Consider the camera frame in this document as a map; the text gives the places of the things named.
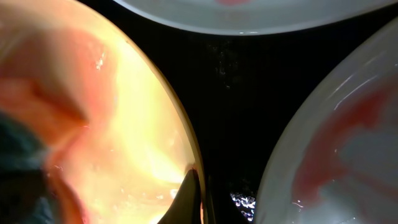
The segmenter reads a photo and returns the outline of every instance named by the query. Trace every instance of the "black background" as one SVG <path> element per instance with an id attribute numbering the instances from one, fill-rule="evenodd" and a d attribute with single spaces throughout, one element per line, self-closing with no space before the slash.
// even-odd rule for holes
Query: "black background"
<path id="1" fill-rule="evenodd" d="M 138 16 L 112 0 L 80 0 L 123 30 L 159 67 L 196 132 L 207 174 L 256 195 L 279 136 L 311 91 L 398 16 L 398 4 L 285 34 L 196 34 Z"/>

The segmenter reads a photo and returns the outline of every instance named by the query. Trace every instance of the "plate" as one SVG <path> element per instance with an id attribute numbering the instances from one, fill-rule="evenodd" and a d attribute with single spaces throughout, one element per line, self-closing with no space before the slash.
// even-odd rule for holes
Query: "plate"
<path id="1" fill-rule="evenodd" d="M 254 223 L 398 223 L 398 19 L 342 61 L 281 135 Z"/>
<path id="2" fill-rule="evenodd" d="M 2 82 L 2 112 L 15 112 L 7 115 L 26 125 L 52 154 L 59 152 L 59 142 L 52 139 L 64 128 L 59 124 L 65 119 L 58 118 L 71 116 L 25 115 L 37 114 L 40 105 L 59 112 L 54 104 L 73 105 L 84 114 L 82 134 L 59 164 L 46 170 L 54 182 L 53 168 L 61 170 L 91 222 L 157 223 L 193 164 L 205 195 L 201 155 L 181 103 L 155 65 L 114 24 L 78 1 L 0 0 L 0 30 L 0 78 L 33 79 L 42 93 L 22 83 L 28 87 L 15 91 L 22 96 L 17 98 L 4 93 L 12 88 Z M 35 103 L 26 107 L 9 103 L 31 95 Z M 41 121 L 56 127 L 46 133 Z"/>
<path id="3" fill-rule="evenodd" d="M 261 35 L 330 24 L 397 0 L 114 0 L 155 22 L 193 32 Z"/>

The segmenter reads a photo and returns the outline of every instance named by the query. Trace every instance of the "black surface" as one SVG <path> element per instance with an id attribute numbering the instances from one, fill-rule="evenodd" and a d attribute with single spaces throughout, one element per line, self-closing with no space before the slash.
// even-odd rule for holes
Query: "black surface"
<path id="1" fill-rule="evenodd" d="M 228 37 L 157 24 L 111 0 L 80 0 L 122 29 L 168 79 L 193 124 L 205 170 L 256 194 L 269 155 L 296 110 L 398 5 L 286 34 Z"/>

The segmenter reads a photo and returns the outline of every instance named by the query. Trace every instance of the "dish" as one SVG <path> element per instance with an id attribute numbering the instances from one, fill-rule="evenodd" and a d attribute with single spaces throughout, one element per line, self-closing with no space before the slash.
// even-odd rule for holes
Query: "dish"
<path id="1" fill-rule="evenodd" d="M 398 19 L 342 61 L 281 135 L 254 223 L 397 223 Z"/>
<path id="2" fill-rule="evenodd" d="M 0 0 L 0 27 L 0 109 L 44 145 L 30 169 L 64 223 L 157 223 L 193 164 L 204 195 L 181 104 L 110 21 L 77 1 Z"/>
<path id="3" fill-rule="evenodd" d="M 396 0 L 114 0 L 155 22 L 205 34 L 262 35 L 321 26 Z"/>

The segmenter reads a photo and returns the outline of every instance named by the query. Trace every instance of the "bowl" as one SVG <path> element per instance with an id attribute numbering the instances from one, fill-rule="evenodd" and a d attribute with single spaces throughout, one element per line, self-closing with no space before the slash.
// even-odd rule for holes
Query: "bowl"
<path id="1" fill-rule="evenodd" d="M 0 30 L 0 111 L 43 142 L 52 190 L 84 218 L 157 223 L 193 165 L 204 195 L 181 103 L 115 25 L 77 1 L 0 0 Z"/>
<path id="2" fill-rule="evenodd" d="M 358 16 L 396 0 L 114 0 L 155 22 L 205 34 L 262 35 Z"/>
<path id="3" fill-rule="evenodd" d="M 254 223 L 397 223 L 398 19 L 344 59 L 281 135 Z"/>

